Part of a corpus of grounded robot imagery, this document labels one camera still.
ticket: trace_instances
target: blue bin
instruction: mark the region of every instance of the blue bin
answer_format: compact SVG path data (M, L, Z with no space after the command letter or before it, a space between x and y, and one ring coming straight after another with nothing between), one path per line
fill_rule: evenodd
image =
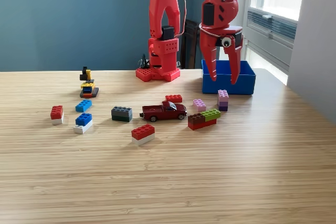
M205 60L202 60L203 80L202 92L217 94L218 90L226 90L228 94L253 94L256 74L247 61L240 62L240 75L235 85L231 84L231 69L228 60L216 61L217 79L212 81Z

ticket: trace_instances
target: lego stack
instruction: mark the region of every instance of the lego stack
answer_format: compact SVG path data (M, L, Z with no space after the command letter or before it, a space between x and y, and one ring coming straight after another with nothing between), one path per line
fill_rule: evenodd
M50 118L53 125L62 124L64 118L63 106L53 106L51 109Z
M92 115L83 113L76 119L76 126L73 127L73 131L77 134L84 134L92 124Z
M188 116L188 127L193 131L217 123L220 112L216 109L207 110L198 114Z
M80 97L89 98L96 97L99 91L99 88L96 88L94 80L91 79L91 70L87 67L83 67L82 74L79 76L79 80L85 81L80 87L82 89Z
M136 128L131 133L132 143L137 146L147 143L155 138L155 128L150 124Z
M115 106L111 110L111 115L114 121L130 122L133 117L133 112L131 108Z
M229 106L229 95L226 90L218 91L217 105L219 111L227 111Z

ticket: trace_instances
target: red toy truck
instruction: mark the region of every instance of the red toy truck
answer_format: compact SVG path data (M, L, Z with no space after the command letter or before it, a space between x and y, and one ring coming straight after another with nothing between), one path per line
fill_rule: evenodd
M140 117L155 122L156 120L184 119L187 116L187 109L182 104L174 104L164 101L162 105L143 106Z

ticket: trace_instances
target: wire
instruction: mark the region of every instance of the wire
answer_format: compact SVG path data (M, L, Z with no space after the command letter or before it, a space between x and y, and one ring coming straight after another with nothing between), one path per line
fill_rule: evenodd
M200 25L199 25L198 27L199 27L200 30L201 30L202 32L204 32L205 34L208 34L208 35L210 35L210 36L212 36L212 37L215 37L215 38L220 38L220 35L212 34L212 33L208 32L208 31L204 30L203 27L202 27L202 23L200 23Z
M182 34L184 34L184 25L185 25L185 20L187 17L187 2L186 0L184 0L184 18L183 18L183 28L182 28L182 32L180 34L175 35L175 38L181 36Z

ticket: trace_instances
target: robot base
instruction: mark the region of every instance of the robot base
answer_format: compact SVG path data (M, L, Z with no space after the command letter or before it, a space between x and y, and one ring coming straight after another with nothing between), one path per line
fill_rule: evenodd
M138 68L135 71L135 75L142 81L150 81L150 80L173 81L181 75L181 72L178 68L176 68L175 71L166 74L165 76L161 76L158 73L154 73L152 69Z

